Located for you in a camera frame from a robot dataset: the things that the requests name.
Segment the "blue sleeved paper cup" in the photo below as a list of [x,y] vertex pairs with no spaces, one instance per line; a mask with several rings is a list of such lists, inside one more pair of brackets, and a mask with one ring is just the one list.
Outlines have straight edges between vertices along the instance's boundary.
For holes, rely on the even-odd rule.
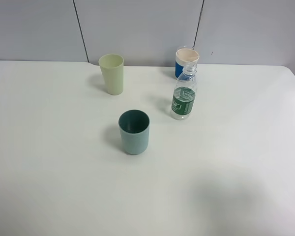
[[189,62],[197,63],[200,58],[200,55],[193,47],[182,46],[179,47],[176,51],[176,60],[175,60],[175,77],[178,78],[182,73],[184,65]]

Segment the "teal blue plastic cup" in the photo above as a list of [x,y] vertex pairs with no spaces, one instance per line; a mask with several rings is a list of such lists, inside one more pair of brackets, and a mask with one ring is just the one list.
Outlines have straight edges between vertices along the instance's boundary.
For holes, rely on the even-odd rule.
[[148,147],[150,119],[141,110],[129,110],[118,119],[121,142],[131,155],[143,153]]

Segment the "pale yellow-green plastic cup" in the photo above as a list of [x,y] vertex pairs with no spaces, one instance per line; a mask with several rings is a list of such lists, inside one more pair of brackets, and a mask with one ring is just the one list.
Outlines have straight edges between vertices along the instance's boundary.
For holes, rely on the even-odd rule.
[[117,54],[107,54],[103,55],[98,63],[107,93],[120,95],[123,92],[123,57]]

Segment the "clear water bottle green label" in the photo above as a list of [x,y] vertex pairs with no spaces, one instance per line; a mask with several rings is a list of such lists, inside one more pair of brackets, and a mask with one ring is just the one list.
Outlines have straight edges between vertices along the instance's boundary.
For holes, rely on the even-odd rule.
[[189,117],[195,101],[197,86],[197,64],[189,61],[177,78],[174,89],[171,106],[174,119],[184,120]]

